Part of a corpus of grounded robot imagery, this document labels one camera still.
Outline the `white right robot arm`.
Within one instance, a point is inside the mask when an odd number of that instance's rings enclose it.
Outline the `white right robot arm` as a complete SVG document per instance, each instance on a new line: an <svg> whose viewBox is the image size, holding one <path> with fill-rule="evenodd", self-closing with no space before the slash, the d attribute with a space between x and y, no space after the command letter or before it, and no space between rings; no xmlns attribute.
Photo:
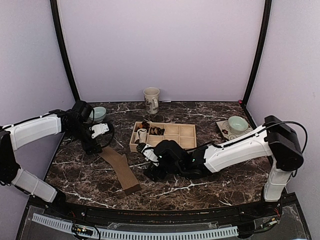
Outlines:
<svg viewBox="0 0 320 240"><path fill-rule="evenodd" d="M266 217L280 200L291 175L304 163L305 145L290 127L294 121L281 121L274 115L253 131L221 144L207 142L183 149L174 140L162 140L156 146L139 143L136 150L150 166L146 176L153 181L174 174L188 180L201 179L227 167L260 157L271 157L272 168L263 187L263 200L255 205L255 213Z"/></svg>

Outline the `beige ribbed sock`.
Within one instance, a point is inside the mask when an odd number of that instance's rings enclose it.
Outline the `beige ribbed sock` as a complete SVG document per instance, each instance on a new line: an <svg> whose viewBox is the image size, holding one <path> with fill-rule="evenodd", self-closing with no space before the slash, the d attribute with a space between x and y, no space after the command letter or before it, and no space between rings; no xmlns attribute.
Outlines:
<svg viewBox="0 0 320 240"><path fill-rule="evenodd" d="M124 193L128 196L142 188L128 165L127 156L107 146L99 154L114 169Z"/></svg>

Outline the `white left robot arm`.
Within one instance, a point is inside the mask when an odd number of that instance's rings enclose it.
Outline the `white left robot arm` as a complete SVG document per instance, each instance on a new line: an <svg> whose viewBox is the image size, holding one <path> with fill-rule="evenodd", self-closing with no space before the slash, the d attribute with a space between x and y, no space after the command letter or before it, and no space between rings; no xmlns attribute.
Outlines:
<svg viewBox="0 0 320 240"><path fill-rule="evenodd" d="M56 187L45 182L41 177L31 173L36 168L32 160L31 168L23 168L19 161L22 155L36 147L53 150L49 142L41 144L46 138L69 135L80 142L87 155L100 154L111 142L99 143L98 138L104 135L115 135L114 126L105 118L95 120L96 110L89 103L77 100L68 110L54 109L18 123L3 125L0 128L0 184L14 186L31 197L37 197L50 203L51 210L60 218L67 218L71 213L65 203L66 195Z"/></svg>

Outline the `brown yellow argyle sock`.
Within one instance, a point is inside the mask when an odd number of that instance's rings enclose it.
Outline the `brown yellow argyle sock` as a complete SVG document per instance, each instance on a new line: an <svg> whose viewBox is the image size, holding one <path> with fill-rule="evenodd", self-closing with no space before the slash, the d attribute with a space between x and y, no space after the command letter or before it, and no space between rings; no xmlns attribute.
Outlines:
<svg viewBox="0 0 320 240"><path fill-rule="evenodd" d="M149 134L153 136L163 136L165 133L164 128L160 128L158 126L151 126L149 130Z"/></svg>

